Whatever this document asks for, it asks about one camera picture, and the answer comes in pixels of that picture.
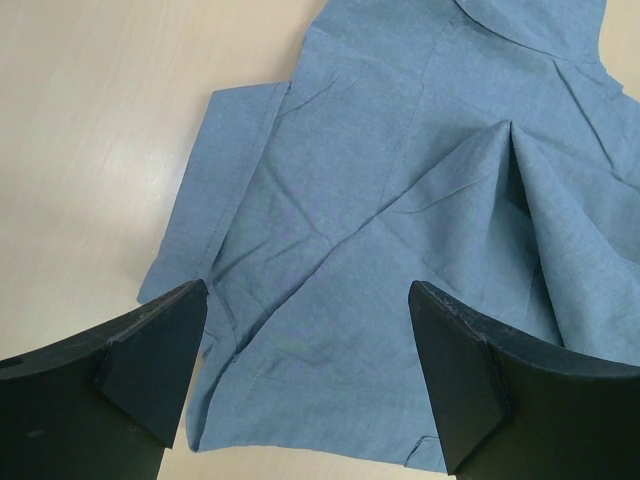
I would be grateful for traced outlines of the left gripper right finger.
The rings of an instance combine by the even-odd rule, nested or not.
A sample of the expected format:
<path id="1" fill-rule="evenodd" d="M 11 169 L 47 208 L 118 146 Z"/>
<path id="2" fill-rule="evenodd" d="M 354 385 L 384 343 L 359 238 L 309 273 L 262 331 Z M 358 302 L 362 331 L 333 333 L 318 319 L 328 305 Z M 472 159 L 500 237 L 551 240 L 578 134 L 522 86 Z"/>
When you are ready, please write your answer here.
<path id="1" fill-rule="evenodd" d="M 408 303 L 448 474 L 638 477 L 637 367 L 539 340 L 427 282 Z"/>

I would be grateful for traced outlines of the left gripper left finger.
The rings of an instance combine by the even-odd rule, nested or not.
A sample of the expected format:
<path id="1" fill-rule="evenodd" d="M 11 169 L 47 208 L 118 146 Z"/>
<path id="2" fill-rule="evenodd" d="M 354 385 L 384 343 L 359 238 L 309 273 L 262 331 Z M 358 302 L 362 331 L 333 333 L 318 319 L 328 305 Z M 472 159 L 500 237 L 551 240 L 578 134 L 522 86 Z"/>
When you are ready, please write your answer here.
<path id="1" fill-rule="evenodd" d="M 154 479 L 174 445 L 205 283 L 1 362 L 4 479 Z"/>

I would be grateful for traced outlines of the grey long sleeve shirt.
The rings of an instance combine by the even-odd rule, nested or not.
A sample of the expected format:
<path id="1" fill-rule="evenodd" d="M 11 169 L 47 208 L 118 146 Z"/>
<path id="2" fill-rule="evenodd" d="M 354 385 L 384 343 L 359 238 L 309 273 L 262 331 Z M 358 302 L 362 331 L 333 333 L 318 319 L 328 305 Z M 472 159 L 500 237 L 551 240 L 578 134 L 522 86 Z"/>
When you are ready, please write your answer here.
<path id="1" fill-rule="evenodd" d="M 425 280 L 639 360 L 639 105 L 602 1 L 331 1 L 288 82 L 213 94 L 148 302 L 208 289 L 190 448 L 444 467 L 408 309 Z"/>

